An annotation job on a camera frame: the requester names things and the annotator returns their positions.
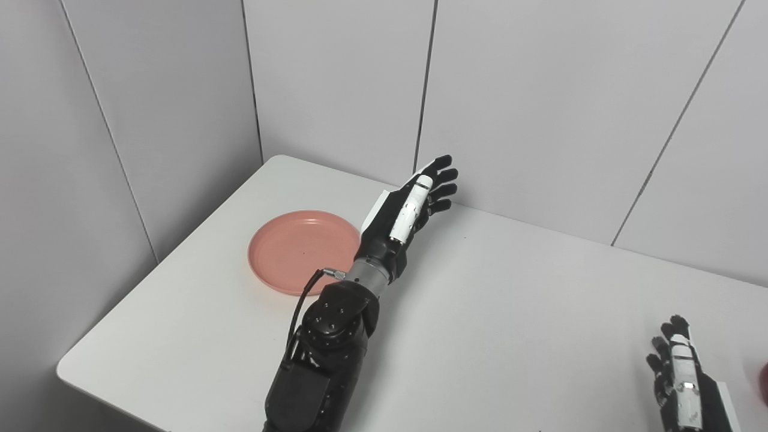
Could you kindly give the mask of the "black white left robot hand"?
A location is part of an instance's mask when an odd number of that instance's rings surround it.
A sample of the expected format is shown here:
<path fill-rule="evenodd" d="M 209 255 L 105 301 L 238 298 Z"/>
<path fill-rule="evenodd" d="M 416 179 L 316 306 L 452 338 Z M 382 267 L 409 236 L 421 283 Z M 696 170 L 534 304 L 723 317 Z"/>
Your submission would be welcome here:
<path fill-rule="evenodd" d="M 363 224 L 355 259 L 380 265 L 389 283 L 401 277 L 407 265 L 407 250 L 416 233 L 433 214 L 452 207 L 458 191 L 458 170 L 453 158 L 443 155 L 417 170 L 401 188 L 384 191 Z"/>

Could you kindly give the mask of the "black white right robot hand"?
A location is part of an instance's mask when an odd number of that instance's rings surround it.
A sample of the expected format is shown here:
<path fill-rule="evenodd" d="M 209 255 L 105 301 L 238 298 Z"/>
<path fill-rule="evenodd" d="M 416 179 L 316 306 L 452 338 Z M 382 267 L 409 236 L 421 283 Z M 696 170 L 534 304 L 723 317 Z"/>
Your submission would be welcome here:
<path fill-rule="evenodd" d="M 735 431 L 737 418 L 721 384 L 703 372 L 688 321 L 674 315 L 651 339 L 646 356 L 664 431 Z"/>

